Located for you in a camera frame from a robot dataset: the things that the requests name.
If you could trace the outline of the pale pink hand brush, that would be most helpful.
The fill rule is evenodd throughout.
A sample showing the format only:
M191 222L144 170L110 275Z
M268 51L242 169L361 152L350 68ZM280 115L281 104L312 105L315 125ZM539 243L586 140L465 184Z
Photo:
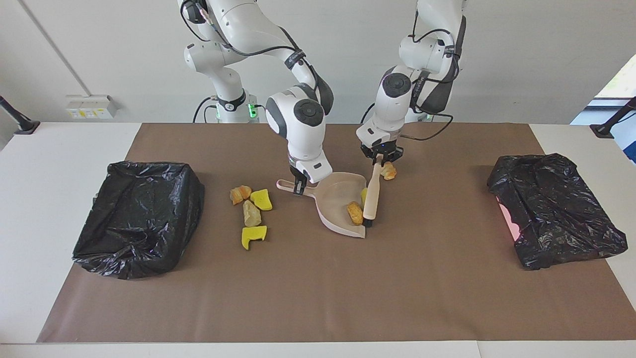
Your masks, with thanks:
M380 194L380 173L382 171L383 154L377 154L373 164L372 177L367 186L367 194L363 207L363 226L372 227L377 215Z

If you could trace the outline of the pale pink plastic dustpan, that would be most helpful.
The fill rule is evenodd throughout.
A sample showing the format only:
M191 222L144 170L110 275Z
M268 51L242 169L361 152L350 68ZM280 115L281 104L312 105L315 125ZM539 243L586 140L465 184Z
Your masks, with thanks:
M314 199L321 222L335 233L364 239L366 227L354 224L347 205L360 202L365 177L356 173L333 172L316 186L306 186L304 196Z

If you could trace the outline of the yellow sponge square piece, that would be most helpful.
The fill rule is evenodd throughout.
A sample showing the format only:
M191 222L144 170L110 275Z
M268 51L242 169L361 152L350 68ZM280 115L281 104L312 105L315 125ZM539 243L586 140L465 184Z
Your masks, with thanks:
M270 211L273 209L273 204L269 197L269 191L267 189L257 190L251 193L250 200L261 211Z

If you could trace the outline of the pale beige rock-like chunk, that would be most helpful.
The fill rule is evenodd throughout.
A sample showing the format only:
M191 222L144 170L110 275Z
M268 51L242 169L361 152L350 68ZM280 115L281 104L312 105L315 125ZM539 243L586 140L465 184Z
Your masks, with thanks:
M245 200L245 202L243 202L242 208L245 227L256 227L261 224L261 211L252 201L250 201L249 199Z

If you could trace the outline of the yellow sponge piece with notch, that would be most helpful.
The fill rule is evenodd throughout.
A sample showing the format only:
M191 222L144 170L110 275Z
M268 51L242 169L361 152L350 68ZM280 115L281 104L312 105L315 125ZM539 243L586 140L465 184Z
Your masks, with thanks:
M267 231L267 226L244 227L241 230L241 245L249 250L250 242L266 240Z

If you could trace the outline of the bin lined with black bag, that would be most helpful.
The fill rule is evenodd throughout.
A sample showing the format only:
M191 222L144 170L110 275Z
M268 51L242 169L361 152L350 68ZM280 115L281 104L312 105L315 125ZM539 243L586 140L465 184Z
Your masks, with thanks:
M73 249L73 262L117 279L169 272L200 224L204 200L205 186L186 163L111 163Z

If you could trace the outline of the pink bin with black bag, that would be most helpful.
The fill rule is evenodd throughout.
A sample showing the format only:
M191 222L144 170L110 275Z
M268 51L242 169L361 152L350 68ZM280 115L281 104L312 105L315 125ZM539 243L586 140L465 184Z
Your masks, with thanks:
M518 227L515 252L527 270L611 258L629 248L577 165L561 154L499 157L487 186Z

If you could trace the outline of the brown paper table mat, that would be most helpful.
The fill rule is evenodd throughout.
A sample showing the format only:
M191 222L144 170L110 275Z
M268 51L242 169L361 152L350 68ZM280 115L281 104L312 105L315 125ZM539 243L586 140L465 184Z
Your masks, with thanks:
M267 125L144 124L127 159L189 164L205 186L178 266L147 279L70 270L38 341L356 342L636 340L636 311L605 260L524 270L486 185L501 156L542 154L528 125L452 124L400 140L364 239L277 190L286 143ZM243 202L269 191L266 240L241 245Z

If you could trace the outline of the white wall socket box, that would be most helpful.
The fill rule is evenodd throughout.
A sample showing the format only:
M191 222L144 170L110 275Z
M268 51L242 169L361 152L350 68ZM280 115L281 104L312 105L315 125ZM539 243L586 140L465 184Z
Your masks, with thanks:
M118 106L109 95L66 95L66 112L73 120L113 120Z

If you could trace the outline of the window with dark frame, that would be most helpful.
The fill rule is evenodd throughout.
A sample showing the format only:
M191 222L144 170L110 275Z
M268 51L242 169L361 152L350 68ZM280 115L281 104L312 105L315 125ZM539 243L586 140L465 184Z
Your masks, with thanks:
M636 96L636 55L595 95L571 125L604 124ZM636 166L636 106L611 128L611 136Z

